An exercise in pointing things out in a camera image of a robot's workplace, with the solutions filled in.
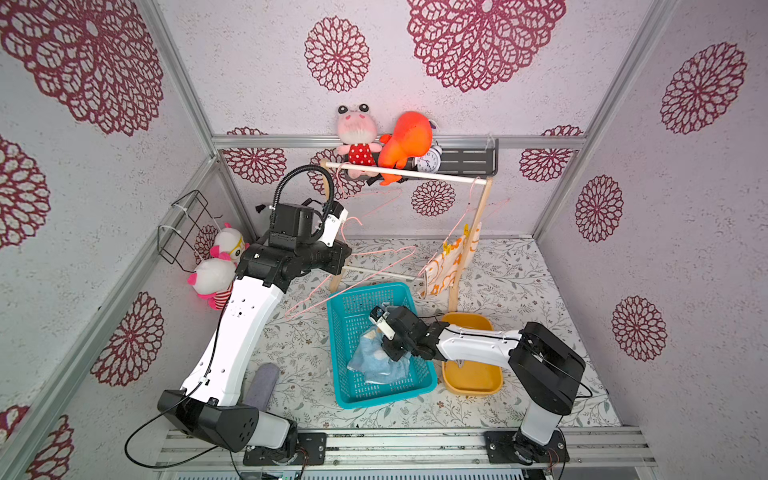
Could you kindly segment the blue spotted towel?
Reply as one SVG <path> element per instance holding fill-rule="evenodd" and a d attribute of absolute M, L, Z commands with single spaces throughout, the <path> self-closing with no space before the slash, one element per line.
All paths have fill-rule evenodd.
<path fill-rule="evenodd" d="M 366 384 L 389 385 L 409 376 L 410 354 L 392 360 L 383 349 L 384 336 L 370 329 L 359 339 L 358 346 L 347 363 L 347 369 L 361 373 Z"/>

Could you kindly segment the white orange patterned towel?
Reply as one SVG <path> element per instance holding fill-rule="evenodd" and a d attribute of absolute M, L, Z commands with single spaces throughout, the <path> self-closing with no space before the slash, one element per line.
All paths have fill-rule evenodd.
<path fill-rule="evenodd" d="M 477 251 L 481 229 L 482 224 L 480 223 L 472 232 L 473 235 L 470 241 L 471 250 L 468 252 L 467 263 L 472 260 L 475 252 Z M 464 248 L 463 245 L 461 245 L 458 249 L 453 250 L 450 254 L 444 255 L 443 245 L 441 246 L 440 250 L 436 253 L 437 257 L 428 264 L 426 274 L 429 283 L 427 288 L 424 286 L 419 291 L 419 296 L 421 298 L 426 298 L 427 296 L 437 296 L 448 287 L 454 285 L 457 272 L 459 271 L 459 266 L 463 261 L 463 253 Z"/>

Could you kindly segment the yellow clothespin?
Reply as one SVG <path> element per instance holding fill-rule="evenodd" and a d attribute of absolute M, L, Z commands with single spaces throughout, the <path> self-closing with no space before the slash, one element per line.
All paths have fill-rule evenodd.
<path fill-rule="evenodd" d="M 458 249 L 462 245 L 463 241 L 468 237 L 469 233 L 470 233 L 470 227 L 468 224 L 465 224 L 463 228 L 463 234 L 460 237 L 458 237 L 453 242 L 446 241 L 443 243 L 443 254 L 448 255 L 453 250 Z"/>

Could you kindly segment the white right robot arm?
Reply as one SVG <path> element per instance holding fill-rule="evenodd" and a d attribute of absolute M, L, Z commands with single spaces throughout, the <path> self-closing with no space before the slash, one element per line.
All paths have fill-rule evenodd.
<path fill-rule="evenodd" d="M 409 353 L 511 370 L 531 399 L 518 430 L 525 445 L 549 444 L 560 420 L 572 412 L 586 362 L 541 323 L 528 322 L 518 331 L 477 330 L 427 323 L 405 306 L 377 306 L 369 319 L 383 333 L 383 350 L 394 361 Z"/>

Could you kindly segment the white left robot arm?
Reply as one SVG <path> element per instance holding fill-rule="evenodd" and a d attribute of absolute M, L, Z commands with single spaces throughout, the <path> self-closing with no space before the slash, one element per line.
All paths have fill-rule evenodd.
<path fill-rule="evenodd" d="M 276 205 L 268 241 L 250 245 L 239 262 L 227 264 L 231 294 L 205 352 L 181 388 L 158 400 L 160 414 L 184 433 L 231 452 L 262 447 L 294 454 L 294 422 L 242 403 L 241 393 L 261 333 L 290 283 L 314 269 L 338 275 L 351 254 L 336 238 L 347 210 L 327 202 L 318 231 L 313 214 L 305 205 Z"/>

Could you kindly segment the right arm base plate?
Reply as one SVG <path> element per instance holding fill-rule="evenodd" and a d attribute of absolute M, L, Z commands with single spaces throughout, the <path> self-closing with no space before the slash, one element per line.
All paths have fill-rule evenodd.
<path fill-rule="evenodd" d="M 535 463 L 554 465 L 570 461 L 565 437 L 559 429 L 553 432 L 545 445 L 539 445 L 525 437 L 520 430 L 486 431 L 483 437 L 491 464 L 514 463 L 530 466 Z"/>

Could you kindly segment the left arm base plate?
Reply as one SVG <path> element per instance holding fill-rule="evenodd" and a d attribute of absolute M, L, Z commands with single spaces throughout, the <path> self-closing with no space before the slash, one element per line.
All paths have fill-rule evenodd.
<path fill-rule="evenodd" d="M 243 465 L 248 467 L 319 466 L 325 463 L 328 436 L 320 432 L 291 433 L 278 449 L 247 447 Z"/>

